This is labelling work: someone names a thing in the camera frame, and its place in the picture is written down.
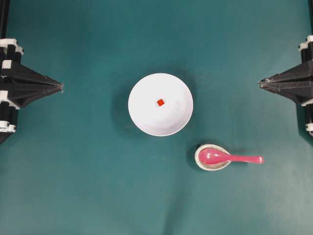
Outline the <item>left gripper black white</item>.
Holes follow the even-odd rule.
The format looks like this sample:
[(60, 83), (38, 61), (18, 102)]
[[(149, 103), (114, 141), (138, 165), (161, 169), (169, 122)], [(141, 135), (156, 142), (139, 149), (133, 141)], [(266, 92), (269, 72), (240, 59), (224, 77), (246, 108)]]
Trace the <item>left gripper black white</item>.
[[(15, 132), (20, 108), (30, 103), (56, 94), (63, 90), (63, 84), (39, 74), (20, 64), (23, 48), (16, 39), (0, 40), (0, 131)], [(31, 83), (14, 82), (4, 75), (9, 69), (9, 76)]]

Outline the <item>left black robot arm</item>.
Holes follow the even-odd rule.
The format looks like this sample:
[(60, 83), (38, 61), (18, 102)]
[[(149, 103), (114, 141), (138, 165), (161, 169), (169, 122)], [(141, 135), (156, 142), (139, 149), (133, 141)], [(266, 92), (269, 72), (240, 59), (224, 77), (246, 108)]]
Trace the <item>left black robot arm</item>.
[(24, 53), (16, 39), (6, 37), (10, 1), (0, 2), (0, 134), (17, 130), (19, 110), (63, 90), (63, 84), (21, 64)]

